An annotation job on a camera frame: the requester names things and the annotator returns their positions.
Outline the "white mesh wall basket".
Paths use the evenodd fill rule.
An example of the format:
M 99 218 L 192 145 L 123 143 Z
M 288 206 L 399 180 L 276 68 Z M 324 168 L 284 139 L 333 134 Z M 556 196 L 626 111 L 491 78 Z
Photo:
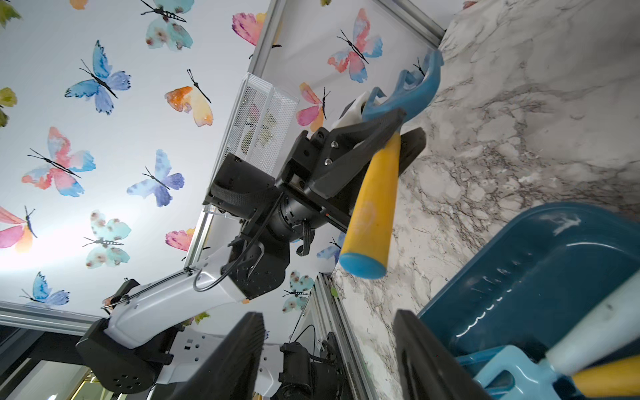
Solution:
M 232 154 L 274 176 L 298 99 L 251 73 L 243 77 L 213 171 Z

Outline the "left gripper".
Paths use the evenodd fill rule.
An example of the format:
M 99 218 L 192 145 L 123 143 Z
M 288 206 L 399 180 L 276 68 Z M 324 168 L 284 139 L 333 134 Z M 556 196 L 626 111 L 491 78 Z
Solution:
M 356 203 L 360 171 L 398 131 L 401 108 L 374 120 L 301 133 L 274 178 L 232 154 L 211 181 L 205 204 L 242 221 L 233 245 L 245 249 L 285 250 L 300 239 L 309 248 L 317 229 L 348 229 Z M 426 133 L 415 128 L 400 136 L 398 174 L 425 150 Z

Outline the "light blue fork white handle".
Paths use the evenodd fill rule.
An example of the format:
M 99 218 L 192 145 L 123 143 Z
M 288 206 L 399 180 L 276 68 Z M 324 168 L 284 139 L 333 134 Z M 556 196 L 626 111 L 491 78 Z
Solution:
M 639 274 L 631 276 L 593 308 L 535 363 L 507 345 L 457 357 L 462 366 L 480 364 L 473 380 L 501 399 L 559 399 L 553 385 L 593 368 L 593 363 L 639 339 Z

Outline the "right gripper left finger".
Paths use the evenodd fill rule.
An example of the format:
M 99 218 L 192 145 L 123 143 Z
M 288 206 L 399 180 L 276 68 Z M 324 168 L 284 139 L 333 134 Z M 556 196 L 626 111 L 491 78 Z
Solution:
M 176 400 L 250 400 L 264 345 L 261 313 L 247 313 L 190 380 L 173 394 Z

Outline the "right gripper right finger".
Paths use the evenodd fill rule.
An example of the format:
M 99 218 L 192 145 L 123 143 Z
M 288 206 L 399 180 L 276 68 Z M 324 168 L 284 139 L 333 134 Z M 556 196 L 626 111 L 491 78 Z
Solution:
M 393 320 L 393 332 L 399 381 L 405 399 L 492 399 L 417 315 L 409 310 L 398 310 Z

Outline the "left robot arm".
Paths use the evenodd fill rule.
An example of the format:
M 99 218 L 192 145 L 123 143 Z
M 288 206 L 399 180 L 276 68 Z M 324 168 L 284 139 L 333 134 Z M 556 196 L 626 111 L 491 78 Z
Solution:
M 187 319 L 211 308 L 253 300 L 283 284 L 285 309 L 304 306 L 313 279 L 288 270 L 291 244 L 298 243 L 298 255 L 305 256 L 321 226 L 347 230 L 371 160 L 407 118 L 408 110 L 396 107 L 302 133 L 278 178 L 226 156 L 208 201 L 240 218 L 239 235 L 172 276 L 121 286 L 107 306 L 109 317 L 94 323 L 77 344 L 103 386 L 130 394 L 158 383 L 178 362 L 169 348 Z

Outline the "teal plastic storage box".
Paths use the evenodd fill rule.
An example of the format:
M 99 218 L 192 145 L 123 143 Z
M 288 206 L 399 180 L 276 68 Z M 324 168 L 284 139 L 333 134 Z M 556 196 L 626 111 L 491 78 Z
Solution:
M 456 360 L 513 345 L 535 363 L 639 274 L 639 226 L 602 208 L 552 203 L 517 216 L 417 315 Z M 639 356 L 639 339 L 593 363 Z M 561 378 L 559 399 L 586 398 Z

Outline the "blue rake yellow handle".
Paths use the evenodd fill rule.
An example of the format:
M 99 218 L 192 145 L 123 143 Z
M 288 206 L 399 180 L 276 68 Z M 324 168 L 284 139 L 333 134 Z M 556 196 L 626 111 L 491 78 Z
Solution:
M 638 397 L 639 356 L 585 369 L 572 380 L 586 398 Z

